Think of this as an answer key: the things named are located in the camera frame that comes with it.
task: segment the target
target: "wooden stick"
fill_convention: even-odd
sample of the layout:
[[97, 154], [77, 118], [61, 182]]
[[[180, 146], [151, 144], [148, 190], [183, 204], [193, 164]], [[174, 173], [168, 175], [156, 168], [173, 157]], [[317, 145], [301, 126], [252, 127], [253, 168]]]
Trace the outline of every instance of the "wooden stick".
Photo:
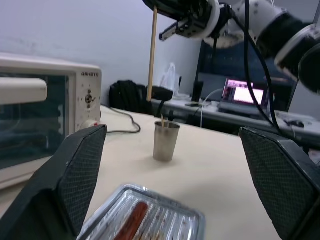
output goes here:
[[161, 114], [161, 125], [164, 128], [165, 127], [165, 119], [164, 116]]
[[152, 23], [152, 38], [151, 38], [151, 50], [150, 50], [150, 63], [149, 63], [149, 82], [148, 82], [148, 94], [146, 100], [151, 101], [152, 98], [152, 85], [154, 78], [154, 64], [155, 64], [155, 49], [156, 49], [156, 32], [157, 32], [157, 14], [158, 9], [154, 6], [153, 9], [153, 23]]

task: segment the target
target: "desk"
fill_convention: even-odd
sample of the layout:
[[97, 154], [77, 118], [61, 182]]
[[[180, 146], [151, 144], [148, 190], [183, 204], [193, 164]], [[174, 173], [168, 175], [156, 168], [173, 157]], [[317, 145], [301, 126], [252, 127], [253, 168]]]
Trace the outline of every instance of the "desk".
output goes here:
[[[154, 106], [158, 106], [160, 101], [152, 99], [152, 104]], [[172, 110], [172, 111], [180, 111], [187, 114], [193, 115], [198, 107], [190, 107], [186, 106], [186, 104], [190, 104], [190, 99], [185, 100], [175, 100], [172, 99], [164, 103], [163, 109]], [[213, 101], [209, 106], [204, 107], [203, 109], [203, 117], [223, 123], [233, 124], [241, 127], [252, 127], [268, 132], [276, 133], [276, 130], [265, 120], [257, 120], [245, 116], [219, 112], [218, 109], [219, 102]], [[311, 116], [305, 116], [300, 114], [288, 113], [283, 111], [275, 111], [277, 115], [277, 122], [279, 127], [284, 131], [293, 135], [293, 129], [297, 137], [304, 138], [308, 141], [312, 141], [313, 143], [320, 142], [320, 122]], [[198, 116], [201, 115], [201, 109], [197, 113]], [[284, 120], [292, 121], [299, 120], [304, 123], [305, 127], [296, 127], [296, 126], [287, 126]]]
[[[155, 118], [131, 114], [141, 133], [107, 136], [87, 219], [119, 185], [135, 183], [203, 212], [207, 240], [280, 239], [258, 197], [239, 137], [182, 124], [173, 161], [161, 163], [152, 157]], [[109, 130], [134, 129], [128, 117], [105, 108], [102, 123]], [[0, 192], [0, 212], [20, 189]]]

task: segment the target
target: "aluminum tray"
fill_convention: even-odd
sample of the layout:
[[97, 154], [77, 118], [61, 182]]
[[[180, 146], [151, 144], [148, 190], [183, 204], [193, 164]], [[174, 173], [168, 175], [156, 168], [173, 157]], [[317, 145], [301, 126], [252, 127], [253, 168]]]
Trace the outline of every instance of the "aluminum tray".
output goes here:
[[113, 240], [138, 202], [148, 211], [134, 240], [203, 240], [205, 216], [137, 185], [123, 185], [83, 225], [77, 240]]

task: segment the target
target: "stainless steel cup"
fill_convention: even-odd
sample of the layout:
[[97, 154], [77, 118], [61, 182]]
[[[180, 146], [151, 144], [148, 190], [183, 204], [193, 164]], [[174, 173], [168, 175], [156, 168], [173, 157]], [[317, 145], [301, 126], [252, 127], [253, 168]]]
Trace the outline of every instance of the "stainless steel cup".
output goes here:
[[154, 125], [153, 158], [170, 162], [174, 156], [180, 125], [171, 121], [164, 121], [164, 127], [161, 121], [156, 121]]

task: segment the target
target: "toaster oven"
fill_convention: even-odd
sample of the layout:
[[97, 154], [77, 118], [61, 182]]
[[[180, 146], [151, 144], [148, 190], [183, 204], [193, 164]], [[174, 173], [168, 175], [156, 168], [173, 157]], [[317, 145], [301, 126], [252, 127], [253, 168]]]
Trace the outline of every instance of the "toaster oven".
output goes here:
[[[93, 65], [0, 53], [0, 80], [1, 190], [27, 181], [68, 135], [99, 124], [102, 73]], [[25, 93], [35, 93], [24, 85], [33, 83], [43, 83], [46, 96], [25, 101]]]

